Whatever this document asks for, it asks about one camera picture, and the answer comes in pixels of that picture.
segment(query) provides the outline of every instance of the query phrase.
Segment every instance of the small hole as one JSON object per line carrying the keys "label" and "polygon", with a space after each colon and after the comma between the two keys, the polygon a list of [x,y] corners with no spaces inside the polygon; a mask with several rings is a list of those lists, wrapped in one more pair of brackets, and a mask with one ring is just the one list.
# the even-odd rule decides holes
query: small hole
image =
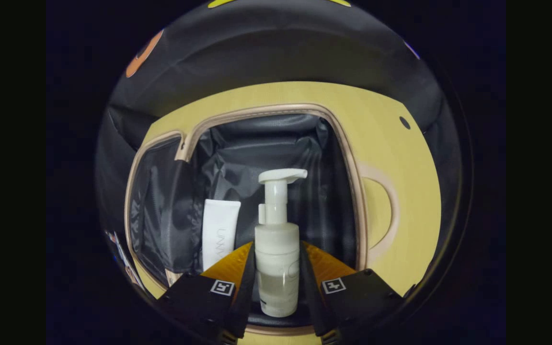
{"label": "small hole", "polygon": [[403,126],[406,127],[406,129],[410,129],[410,124],[408,123],[408,121],[406,121],[405,118],[400,116],[399,120],[402,122]]}

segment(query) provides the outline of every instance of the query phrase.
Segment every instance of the black fabric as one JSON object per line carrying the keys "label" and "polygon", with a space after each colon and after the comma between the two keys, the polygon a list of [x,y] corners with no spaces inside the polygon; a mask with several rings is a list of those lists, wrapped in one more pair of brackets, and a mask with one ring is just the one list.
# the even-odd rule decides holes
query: black fabric
{"label": "black fabric", "polygon": [[103,226],[116,231],[121,241],[125,241],[123,215],[131,163],[154,120],[128,109],[109,107],[99,130],[95,166],[99,215]]}
{"label": "black fabric", "polygon": [[440,116],[423,133],[436,165],[438,183],[440,184],[440,199],[442,201],[440,233],[438,234],[434,258],[436,258],[436,255],[442,248],[447,237],[447,232],[453,228],[455,215],[458,211],[456,207],[458,204],[458,194],[462,184],[460,142],[457,129],[449,114],[449,105],[442,98]]}
{"label": "black fabric", "polygon": [[133,251],[145,268],[167,285],[165,269],[192,268],[201,233],[191,229],[193,172],[174,160],[180,144],[175,137],[151,147],[138,163],[131,189],[129,231]]}
{"label": "black fabric", "polygon": [[254,0],[198,7],[167,26],[136,74],[121,77],[112,102],[164,116],[217,92],[290,80],[379,92],[403,102],[423,129],[442,94],[402,38],[359,7]]}
{"label": "black fabric", "polygon": [[[265,201],[259,174],[306,169],[306,179],[289,185],[288,220],[299,225],[300,240],[355,266],[357,242],[348,173],[333,129],[324,119],[273,115],[213,127],[202,134],[191,164],[204,199],[241,201],[236,248],[254,239],[257,205]],[[203,205],[204,200],[196,202]]]}

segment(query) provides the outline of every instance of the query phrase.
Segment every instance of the black background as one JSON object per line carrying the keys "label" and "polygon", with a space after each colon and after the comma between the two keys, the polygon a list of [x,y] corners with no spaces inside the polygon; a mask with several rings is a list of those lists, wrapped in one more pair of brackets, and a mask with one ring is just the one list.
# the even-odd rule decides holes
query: black background
{"label": "black background", "polygon": [[[47,343],[187,339],[132,290],[112,260],[99,227],[93,169],[103,108],[121,72],[149,38],[198,5],[46,2]],[[390,0],[359,6],[442,71],[438,80],[456,90],[474,152],[473,202],[455,260],[431,299],[382,342],[504,340],[506,5]]]}

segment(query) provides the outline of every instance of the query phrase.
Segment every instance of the foam pump bottle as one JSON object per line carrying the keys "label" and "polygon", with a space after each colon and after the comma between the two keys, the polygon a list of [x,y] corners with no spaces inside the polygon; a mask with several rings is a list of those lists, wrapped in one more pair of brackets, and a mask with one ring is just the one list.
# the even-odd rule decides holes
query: foam pump bottle
{"label": "foam pump bottle", "polygon": [[261,310],[269,316],[289,316],[298,308],[299,227],[287,222],[287,184],[307,175],[303,169],[259,175],[259,183],[265,184],[265,204],[259,205],[259,225],[254,228],[254,255]]}

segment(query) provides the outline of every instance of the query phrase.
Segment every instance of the yellow fabric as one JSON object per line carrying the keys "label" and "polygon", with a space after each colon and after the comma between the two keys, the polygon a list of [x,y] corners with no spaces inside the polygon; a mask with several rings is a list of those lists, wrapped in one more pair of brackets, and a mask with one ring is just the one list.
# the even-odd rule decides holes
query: yellow fabric
{"label": "yellow fabric", "polygon": [[133,259],[133,264],[136,265],[136,269],[138,269],[138,276],[140,277],[140,280],[142,280],[142,284],[146,290],[148,290],[153,297],[159,299],[159,297],[165,293],[165,290],[158,286],[153,279],[147,275],[146,271],[144,271],[140,264],[138,264],[138,261],[135,258]]}
{"label": "yellow fabric", "polygon": [[[405,294],[421,280],[436,250],[440,189],[425,138],[402,103],[376,92],[332,83],[286,81],[252,85],[213,94],[163,116],[150,127],[144,143],[173,129],[189,135],[199,122],[225,112],[288,103],[313,103],[329,109],[342,125],[355,160],[380,168],[392,179],[400,201],[400,225],[392,246],[368,267],[399,295]],[[400,116],[407,120],[410,129],[403,126]],[[390,206],[380,186],[367,179],[363,179],[363,185],[369,243],[373,245],[389,225]],[[160,296],[163,292],[149,287],[146,274],[140,267],[138,271],[147,289]],[[278,339],[280,344],[285,341],[277,336],[248,336],[261,339],[264,345],[269,338]],[[293,343],[302,344],[308,338],[286,339],[300,339]]]}
{"label": "yellow fabric", "polygon": [[342,6],[351,7],[351,4],[348,1],[344,0],[329,0],[331,2],[335,2],[336,4],[340,4]]}
{"label": "yellow fabric", "polygon": [[295,335],[295,336],[277,336],[254,334],[245,332],[244,338],[238,339],[239,345],[320,345],[321,339],[314,333]]}
{"label": "yellow fabric", "polygon": [[214,7],[221,6],[222,4],[226,4],[228,2],[232,2],[234,0],[214,0],[210,4],[208,4],[209,9],[213,9]]}

